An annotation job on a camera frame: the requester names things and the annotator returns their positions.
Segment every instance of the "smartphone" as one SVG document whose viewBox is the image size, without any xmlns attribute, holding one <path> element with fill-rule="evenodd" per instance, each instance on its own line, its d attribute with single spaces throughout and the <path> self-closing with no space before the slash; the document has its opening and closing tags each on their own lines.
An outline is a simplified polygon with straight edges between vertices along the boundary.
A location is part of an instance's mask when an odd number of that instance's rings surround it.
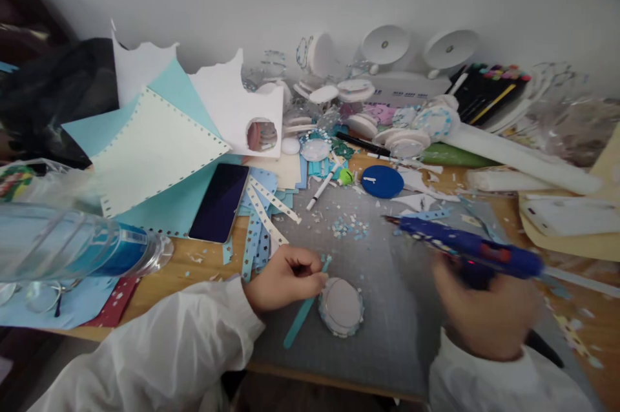
<svg viewBox="0 0 620 412">
<path fill-rule="evenodd" d="M 229 163 L 221 163 L 215 168 L 189 230 L 190 238 L 219 244 L 228 241 L 249 172 L 249 167 Z"/>
</svg>

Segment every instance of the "white jacket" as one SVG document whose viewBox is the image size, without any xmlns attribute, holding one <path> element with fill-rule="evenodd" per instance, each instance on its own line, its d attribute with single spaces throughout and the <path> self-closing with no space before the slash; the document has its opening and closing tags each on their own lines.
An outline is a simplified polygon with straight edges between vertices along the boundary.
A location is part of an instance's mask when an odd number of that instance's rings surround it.
<svg viewBox="0 0 620 412">
<path fill-rule="evenodd" d="M 264 328 L 241 278 L 198 283 L 71 361 L 30 410 L 196 411 L 222 373 L 245 367 Z M 430 373 L 435 412 L 592 410 L 577 384 L 531 349 L 516 362 L 489 362 L 441 336 Z"/>
</svg>

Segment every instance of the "blue round lid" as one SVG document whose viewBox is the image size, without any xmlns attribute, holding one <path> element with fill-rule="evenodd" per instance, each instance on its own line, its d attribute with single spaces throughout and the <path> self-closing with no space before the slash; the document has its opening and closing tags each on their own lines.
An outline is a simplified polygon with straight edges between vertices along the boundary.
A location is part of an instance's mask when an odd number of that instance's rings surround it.
<svg viewBox="0 0 620 412">
<path fill-rule="evenodd" d="M 374 197 L 391 199 L 400 194 L 405 182 L 396 170 L 383 165 L 374 165 L 363 171 L 362 186 Z"/>
</svg>

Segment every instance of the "red paper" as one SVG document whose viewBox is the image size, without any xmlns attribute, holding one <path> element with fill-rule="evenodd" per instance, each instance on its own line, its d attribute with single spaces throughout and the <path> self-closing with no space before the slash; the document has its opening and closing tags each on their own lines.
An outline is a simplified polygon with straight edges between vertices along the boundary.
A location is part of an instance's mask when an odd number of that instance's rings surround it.
<svg viewBox="0 0 620 412">
<path fill-rule="evenodd" d="M 121 278 L 97 317 L 81 326 L 117 327 L 140 278 Z"/>
</svg>

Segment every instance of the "plastic bottle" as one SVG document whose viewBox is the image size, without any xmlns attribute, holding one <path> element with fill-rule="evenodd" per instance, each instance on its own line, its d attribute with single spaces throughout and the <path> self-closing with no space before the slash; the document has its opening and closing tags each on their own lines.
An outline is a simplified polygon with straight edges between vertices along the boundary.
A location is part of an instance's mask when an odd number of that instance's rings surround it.
<svg viewBox="0 0 620 412">
<path fill-rule="evenodd" d="M 76 210 L 0 204 L 0 282 L 143 276 L 174 246 L 164 235 Z"/>
</svg>

